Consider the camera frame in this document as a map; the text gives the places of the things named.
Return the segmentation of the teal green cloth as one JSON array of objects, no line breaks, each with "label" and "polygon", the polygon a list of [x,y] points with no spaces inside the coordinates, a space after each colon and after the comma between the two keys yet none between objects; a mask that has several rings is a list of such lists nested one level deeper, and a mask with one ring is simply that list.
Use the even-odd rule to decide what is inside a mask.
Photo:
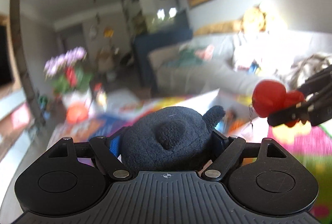
[{"label": "teal green cloth", "polygon": [[171,59],[164,63],[166,67],[190,67],[195,65],[202,65],[204,60],[196,55],[194,49],[183,49],[175,59]]}]

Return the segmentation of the grey covered sofa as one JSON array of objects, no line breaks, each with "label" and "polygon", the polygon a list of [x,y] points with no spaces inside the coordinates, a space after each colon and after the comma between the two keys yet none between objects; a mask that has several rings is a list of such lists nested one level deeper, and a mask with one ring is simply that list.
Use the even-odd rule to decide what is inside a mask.
[{"label": "grey covered sofa", "polygon": [[[214,45],[214,55],[202,65],[166,67],[183,49],[195,51]],[[208,34],[156,49],[148,59],[157,89],[162,93],[203,94],[221,89],[237,95],[252,94],[260,80],[278,80],[278,69],[314,53],[331,53],[331,34],[285,30],[277,33]]]}]

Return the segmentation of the black television screen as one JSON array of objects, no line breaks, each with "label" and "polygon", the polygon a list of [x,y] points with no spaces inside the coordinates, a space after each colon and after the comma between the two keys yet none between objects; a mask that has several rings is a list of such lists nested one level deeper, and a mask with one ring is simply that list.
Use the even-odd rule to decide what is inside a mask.
[{"label": "black television screen", "polygon": [[5,86],[13,82],[7,41],[7,28],[0,26],[0,85]]}]

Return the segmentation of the black plush toy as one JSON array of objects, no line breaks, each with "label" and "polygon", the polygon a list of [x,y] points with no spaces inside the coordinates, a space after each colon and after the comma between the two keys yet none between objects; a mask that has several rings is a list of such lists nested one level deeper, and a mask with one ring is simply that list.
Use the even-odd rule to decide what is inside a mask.
[{"label": "black plush toy", "polygon": [[139,171],[200,171],[212,159],[212,133],[225,116],[217,105],[204,115],[169,106],[150,113],[121,133],[123,164]]}]

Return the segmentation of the yellow duck plush toy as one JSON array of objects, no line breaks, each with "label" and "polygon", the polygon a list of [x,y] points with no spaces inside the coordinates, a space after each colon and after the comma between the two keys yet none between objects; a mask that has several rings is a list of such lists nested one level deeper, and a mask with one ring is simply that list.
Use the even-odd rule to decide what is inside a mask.
[{"label": "yellow duck plush toy", "polygon": [[257,6],[249,9],[243,15],[241,30],[243,33],[258,33],[266,29],[265,13]]}]

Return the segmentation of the red lid snack jar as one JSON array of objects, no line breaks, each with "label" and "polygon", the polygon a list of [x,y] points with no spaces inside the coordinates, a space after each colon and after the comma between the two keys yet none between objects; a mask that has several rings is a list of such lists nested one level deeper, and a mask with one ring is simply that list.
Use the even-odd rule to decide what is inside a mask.
[{"label": "red lid snack jar", "polygon": [[104,110],[107,109],[107,94],[103,88],[102,83],[97,83],[94,86],[93,92],[95,94],[96,103]]}]

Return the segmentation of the purple orchid flower pot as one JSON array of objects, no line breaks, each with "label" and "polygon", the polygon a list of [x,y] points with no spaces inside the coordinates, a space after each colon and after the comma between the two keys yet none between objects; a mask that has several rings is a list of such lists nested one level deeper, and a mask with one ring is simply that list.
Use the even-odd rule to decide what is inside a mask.
[{"label": "purple orchid flower pot", "polygon": [[83,66],[86,57],[86,49],[76,47],[52,57],[44,65],[44,75],[51,80],[55,97],[60,98],[66,109],[76,103],[86,107],[92,103],[92,73],[85,71]]}]

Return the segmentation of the pink pig plush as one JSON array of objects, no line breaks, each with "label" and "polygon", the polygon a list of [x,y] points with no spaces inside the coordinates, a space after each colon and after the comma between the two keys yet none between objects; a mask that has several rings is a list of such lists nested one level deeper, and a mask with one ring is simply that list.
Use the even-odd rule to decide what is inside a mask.
[{"label": "pink pig plush", "polygon": [[196,50],[195,55],[203,61],[210,61],[214,55],[215,46],[210,44],[207,47]]}]

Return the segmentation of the colourful cartoon play mat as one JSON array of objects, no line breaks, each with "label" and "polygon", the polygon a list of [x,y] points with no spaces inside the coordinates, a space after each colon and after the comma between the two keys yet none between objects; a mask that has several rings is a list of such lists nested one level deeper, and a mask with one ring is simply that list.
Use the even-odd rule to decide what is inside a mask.
[{"label": "colourful cartoon play mat", "polygon": [[140,171],[112,180],[98,167],[89,140],[121,135],[129,122],[101,114],[64,124],[51,137],[39,183],[47,195],[28,223],[316,223],[310,214],[319,185],[275,140],[247,143],[239,163],[219,182],[195,171]]}]

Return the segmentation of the orange round pumpkin bucket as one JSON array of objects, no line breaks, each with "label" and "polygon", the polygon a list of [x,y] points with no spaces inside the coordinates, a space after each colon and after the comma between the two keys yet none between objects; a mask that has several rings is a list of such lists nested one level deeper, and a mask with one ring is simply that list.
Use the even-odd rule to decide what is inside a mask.
[{"label": "orange round pumpkin bucket", "polygon": [[88,109],[84,104],[76,103],[68,107],[66,112],[67,123],[74,124],[88,119]]}]

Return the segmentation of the pink gift bag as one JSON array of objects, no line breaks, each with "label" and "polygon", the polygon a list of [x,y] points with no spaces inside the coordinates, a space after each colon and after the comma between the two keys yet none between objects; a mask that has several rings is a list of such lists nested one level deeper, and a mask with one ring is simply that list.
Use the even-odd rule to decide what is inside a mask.
[{"label": "pink gift bag", "polygon": [[30,120],[30,110],[26,104],[22,104],[11,113],[11,123],[15,130],[27,126]]}]

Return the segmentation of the red doll toy figure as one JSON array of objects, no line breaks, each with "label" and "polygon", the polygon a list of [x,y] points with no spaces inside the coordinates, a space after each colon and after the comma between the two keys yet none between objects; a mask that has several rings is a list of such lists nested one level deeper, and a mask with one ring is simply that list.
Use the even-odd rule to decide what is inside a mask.
[{"label": "red doll toy figure", "polygon": [[282,114],[280,121],[274,123],[274,113],[296,106],[298,103],[304,102],[304,94],[297,90],[287,91],[285,86],[274,80],[262,80],[257,84],[251,97],[252,106],[260,118],[268,118],[270,126],[277,127],[286,125],[289,128],[294,127],[301,122],[303,125],[307,123],[306,119],[287,119]]}]

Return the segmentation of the mustard yellow pillow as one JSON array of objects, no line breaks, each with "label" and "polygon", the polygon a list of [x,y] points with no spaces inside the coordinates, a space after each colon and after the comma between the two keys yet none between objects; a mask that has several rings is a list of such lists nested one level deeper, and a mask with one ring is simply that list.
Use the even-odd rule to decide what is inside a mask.
[{"label": "mustard yellow pillow", "polygon": [[201,35],[216,34],[216,33],[240,32],[241,26],[242,26],[241,20],[218,22],[202,26],[201,28],[197,29],[193,35],[201,36]]}]

